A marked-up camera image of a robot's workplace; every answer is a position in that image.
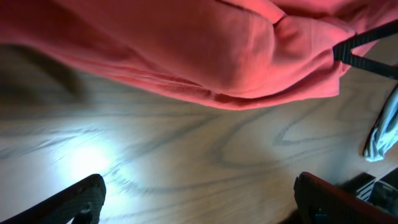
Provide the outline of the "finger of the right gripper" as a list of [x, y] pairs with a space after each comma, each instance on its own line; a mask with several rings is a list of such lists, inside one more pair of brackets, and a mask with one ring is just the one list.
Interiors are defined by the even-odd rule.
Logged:
[[397, 79], [397, 67], [354, 55], [352, 50], [370, 42], [397, 34], [397, 20], [355, 35], [333, 47], [334, 59], [383, 77]]

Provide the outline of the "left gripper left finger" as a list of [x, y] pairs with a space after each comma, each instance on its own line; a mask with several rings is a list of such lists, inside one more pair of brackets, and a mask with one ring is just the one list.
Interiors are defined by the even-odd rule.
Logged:
[[104, 179], [92, 174], [2, 224], [98, 224], [106, 197]]

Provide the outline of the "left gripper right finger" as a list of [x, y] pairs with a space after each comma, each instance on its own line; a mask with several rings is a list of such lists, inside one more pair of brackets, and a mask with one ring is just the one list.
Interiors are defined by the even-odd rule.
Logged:
[[397, 216], [309, 172], [296, 178], [294, 197], [304, 223], [397, 224]]

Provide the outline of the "red orange polo shirt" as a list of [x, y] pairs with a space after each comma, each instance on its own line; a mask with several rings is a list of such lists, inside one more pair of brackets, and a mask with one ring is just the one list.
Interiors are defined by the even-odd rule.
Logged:
[[396, 1], [1, 2], [1, 42], [179, 100], [248, 110], [339, 93], [333, 47]]

